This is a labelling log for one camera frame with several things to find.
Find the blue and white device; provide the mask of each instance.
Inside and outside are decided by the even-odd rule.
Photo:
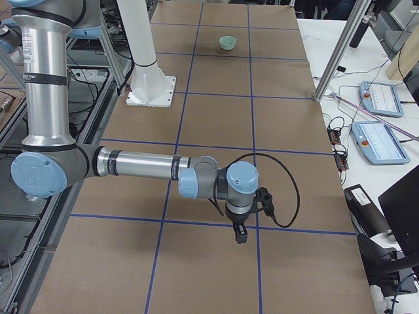
[[[392,129],[381,122],[354,122],[352,135],[372,165],[400,165],[410,162]]]
[[[362,105],[370,113],[394,118],[403,116],[403,108],[394,85],[364,81],[359,87],[359,93]]]

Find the printed label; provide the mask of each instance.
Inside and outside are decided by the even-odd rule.
[[[31,33],[22,33],[22,47],[24,51],[24,63],[33,62],[33,43]]]
[[[371,203],[368,197],[365,195],[364,191],[362,191],[362,189],[360,188],[352,190],[352,194],[355,196],[355,198],[361,204],[361,206],[368,205]]]

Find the white stand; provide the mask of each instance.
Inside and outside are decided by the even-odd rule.
[[[126,103],[131,106],[170,107],[176,78],[165,76],[158,67],[145,1],[117,1],[136,63]]]

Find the mint green cup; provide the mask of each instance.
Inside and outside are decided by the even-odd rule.
[[[237,39],[233,36],[223,36],[220,38],[220,47],[223,50],[233,50]]]

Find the blue cable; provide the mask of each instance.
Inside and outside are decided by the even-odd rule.
[[[392,304],[392,309],[390,310],[390,313],[389,313],[389,314],[393,314],[393,312],[394,312],[395,299],[397,298],[397,295],[398,295],[398,294],[399,294],[399,292],[400,292],[401,286],[403,285],[403,283],[405,283],[405,281],[406,281],[407,279],[409,279],[409,278],[410,278],[410,277],[412,277],[412,276],[414,276],[414,273],[411,273],[411,274],[407,275],[405,278],[403,278],[403,280],[402,280],[402,281],[400,281],[399,285],[397,286],[397,290],[395,291],[395,294],[394,294],[394,299],[392,300],[392,302],[393,302],[393,304]]]

